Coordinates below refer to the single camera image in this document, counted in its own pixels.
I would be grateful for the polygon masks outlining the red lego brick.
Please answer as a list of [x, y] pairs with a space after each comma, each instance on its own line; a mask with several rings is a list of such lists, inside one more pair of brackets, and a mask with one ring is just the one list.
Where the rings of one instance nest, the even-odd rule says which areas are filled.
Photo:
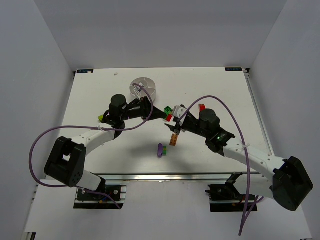
[[165, 118], [165, 120], [167, 122], [170, 122], [172, 120], [173, 116], [171, 114], [168, 114], [167, 117]]
[[203, 111], [203, 110], [205, 110], [205, 109], [206, 109], [206, 106], [205, 106], [204, 104], [200, 103], [200, 104], [198, 105], [198, 110], [199, 110], [199, 112], [201, 112], [201, 111]]

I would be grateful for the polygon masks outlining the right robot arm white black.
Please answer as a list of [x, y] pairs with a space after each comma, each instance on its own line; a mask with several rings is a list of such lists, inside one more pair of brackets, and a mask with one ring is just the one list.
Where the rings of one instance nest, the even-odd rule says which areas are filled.
[[216, 154], [249, 165], [259, 173], [250, 178], [254, 195], [275, 200], [289, 211], [296, 211], [314, 185], [302, 163], [294, 156], [288, 159], [262, 152], [244, 145], [234, 134], [220, 126], [220, 119], [212, 109], [204, 109], [195, 118], [183, 106], [175, 106], [172, 115], [175, 134], [190, 132], [205, 138], [205, 145]]

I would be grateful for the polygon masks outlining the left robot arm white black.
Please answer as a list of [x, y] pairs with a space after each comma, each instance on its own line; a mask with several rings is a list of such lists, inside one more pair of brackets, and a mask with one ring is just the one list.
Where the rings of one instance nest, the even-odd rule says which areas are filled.
[[166, 117], [167, 114], [154, 107], [146, 96], [127, 103], [124, 95], [116, 94], [111, 98], [109, 109], [102, 118], [102, 123], [111, 126], [111, 129], [103, 130], [98, 127], [76, 137], [59, 137], [49, 155], [44, 172], [70, 188], [80, 187], [102, 192], [106, 181], [84, 170], [86, 156], [118, 138], [126, 127], [126, 120], [142, 118], [151, 121]]

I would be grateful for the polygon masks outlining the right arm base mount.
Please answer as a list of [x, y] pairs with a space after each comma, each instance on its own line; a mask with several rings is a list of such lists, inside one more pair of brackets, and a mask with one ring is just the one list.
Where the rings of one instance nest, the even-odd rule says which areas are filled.
[[233, 173], [224, 183], [208, 185], [205, 193], [209, 198], [211, 213], [239, 213], [245, 209], [246, 195], [239, 193], [234, 184], [243, 173]]

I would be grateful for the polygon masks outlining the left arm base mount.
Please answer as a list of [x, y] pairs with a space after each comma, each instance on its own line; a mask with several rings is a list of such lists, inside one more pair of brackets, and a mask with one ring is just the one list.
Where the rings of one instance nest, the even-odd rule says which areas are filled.
[[126, 185], [106, 185], [105, 192], [93, 194], [78, 189], [75, 194], [74, 209], [79, 210], [121, 210], [127, 194]]

